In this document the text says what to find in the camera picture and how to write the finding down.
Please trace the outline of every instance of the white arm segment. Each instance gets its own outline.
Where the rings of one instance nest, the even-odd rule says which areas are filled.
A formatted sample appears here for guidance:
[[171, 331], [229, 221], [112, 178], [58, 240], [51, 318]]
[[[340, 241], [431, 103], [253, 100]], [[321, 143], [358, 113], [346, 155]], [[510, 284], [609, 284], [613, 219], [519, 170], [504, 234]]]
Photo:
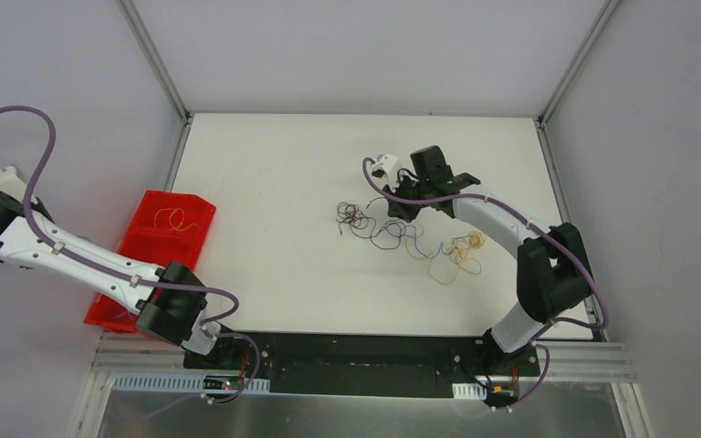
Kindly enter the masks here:
[[[482, 184], [466, 187], [461, 193], [477, 193], [492, 196]], [[475, 226], [488, 237], [503, 246], [513, 257], [518, 257], [518, 246], [526, 239], [535, 239], [539, 235], [529, 230], [518, 219], [501, 207], [475, 198], [459, 198], [453, 201], [455, 219]], [[524, 214], [528, 220], [542, 230], [550, 225], [544, 221]], [[507, 353], [517, 351], [530, 342], [544, 325], [531, 318], [517, 303], [507, 315], [490, 330], [498, 346]]]
[[[461, 194], [463, 193], [475, 193], [493, 197], [483, 184], [470, 185], [461, 191]], [[539, 237], [539, 235], [529, 230], [501, 207], [492, 203], [486, 203], [481, 199], [455, 199], [453, 200], [453, 213], [455, 214], [455, 219], [475, 226], [496, 243], [503, 246], [515, 259], [518, 258], [518, 246], [522, 245], [525, 239]], [[535, 217], [530, 217], [523, 212], [521, 213], [542, 230], [549, 230], [550, 224]]]
[[[67, 249], [74, 253], [129, 276], [139, 276], [144, 280], [151, 281], [159, 279], [157, 269], [161, 266], [114, 254], [60, 229], [38, 212], [31, 213], [39, 228], [57, 242], [62, 242]], [[25, 217], [15, 218], [1, 234], [0, 241], [3, 242], [0, 248], [0, 260], [4, 263], [57, 272], [111, 297], [134, 314], [140, 312], [135, 307], [138, 300], [147, 300], [153, 290], [153, 287], [132, 287], [128, 280], [103, 274], [60, 254], [52, 246], [40, 243], [28, 227]]]

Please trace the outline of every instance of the white tabletop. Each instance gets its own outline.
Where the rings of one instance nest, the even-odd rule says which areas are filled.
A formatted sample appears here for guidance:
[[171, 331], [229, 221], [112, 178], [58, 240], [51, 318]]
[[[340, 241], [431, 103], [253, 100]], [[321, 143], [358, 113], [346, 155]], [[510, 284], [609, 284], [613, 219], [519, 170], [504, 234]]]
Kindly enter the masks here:
[[[239, 330], [481, 335], [517, 302], [516, 262], [488, 239], [474, 251], [482, 273], [460, 273], [449, 287], [428, 276], [428, 262], [403, 247], [382, 251], [340, 235], [335, 206], [362, 208], [376, 196], [361, 160], [439, 145], [453, 172], [469, 172], [528, 214], [560, 223], [532, 120], [457, 117], [197, 114], [173, 191], [217, 207], [196, 274], [236, 294], [240, 309], [225, 324]], [[388, 219], [385, 201], [368, 215]], [[415, 221], [419, 246], [473, 228], [433, 209]], [[381, 240], [382, 245], [395, 240]], [[432, 273], [450, 279], [446, 258]], [[228, 308], [218, 297], [210, 309]], [[566, 313], [586, 320], [583, 305]], [[588, 339], [560, 324], [546, 338]]]

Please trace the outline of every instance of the cable tie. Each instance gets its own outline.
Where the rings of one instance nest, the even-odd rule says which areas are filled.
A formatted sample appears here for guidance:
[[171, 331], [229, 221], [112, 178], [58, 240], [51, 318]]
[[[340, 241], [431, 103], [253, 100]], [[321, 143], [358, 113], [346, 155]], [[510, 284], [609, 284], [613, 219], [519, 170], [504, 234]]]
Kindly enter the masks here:
[[57, 242], [55, 242], [55, 245], [52, 246], [52, 255], [57, 256], [58, 254], [60, 254], [60, 251], [63, 251], [63, 248], [65, 247], [66, 244], [58, 240]]

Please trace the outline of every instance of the gray wall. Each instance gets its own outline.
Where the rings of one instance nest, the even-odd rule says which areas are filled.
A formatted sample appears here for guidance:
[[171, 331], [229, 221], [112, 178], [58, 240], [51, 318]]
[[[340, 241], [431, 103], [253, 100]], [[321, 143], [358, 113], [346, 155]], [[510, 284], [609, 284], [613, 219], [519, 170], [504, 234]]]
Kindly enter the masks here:
[[536, 115], [603, 0], [137, 0], [190, 110]]
[[624, 2], [548, 135], [658, 436], [701, 436], [701, 1]]
[[[180, 128], [113, 1], [0, 1], [0, 106], [45, 110], [56, 152], [37, 193], [64, 228], [115, 247], [166, 174]], [[0, 117], [0, 166], [31, 172], [47, 140], [33, 115]], [[0, 265], [0, 437], [65, 436], [99, 331], [92, 292]]]

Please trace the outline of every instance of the white table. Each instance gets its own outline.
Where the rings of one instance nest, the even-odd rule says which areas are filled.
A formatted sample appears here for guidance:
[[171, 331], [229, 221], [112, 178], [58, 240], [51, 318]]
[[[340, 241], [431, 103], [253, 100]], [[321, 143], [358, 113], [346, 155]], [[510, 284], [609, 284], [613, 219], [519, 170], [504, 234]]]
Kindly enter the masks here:
[[[445, 287], [400, 248], [382, 251], [346, 232], [335, 206], [364, 207], [376, 193], [361, 160], [403, 158], [441, 146], [454, 173], [469, 172], [494, 194], [529, 214], [560, 223], [532, 120], [347, 115], [197, 114], [173, 190], [216, 205], [197, 275], [235, 293], [240, 309], [225, 324], [240, 330], [481, 335], [517, 301], [516, 262], [492, 240], [473, 256], [482, 273], [459, 274]], [[368, 214], [381, 219], [385, 202]], [[467, 224], [433, 209], [421, 248], [465, 235]], [[433, 273], [449, 279], [444, 260]], [[211, 309], [228, 308], [217, 297]], [[583, 305], [567, 312], [586, 320]], [[560, 324], [554, 339], [588, 339]]]

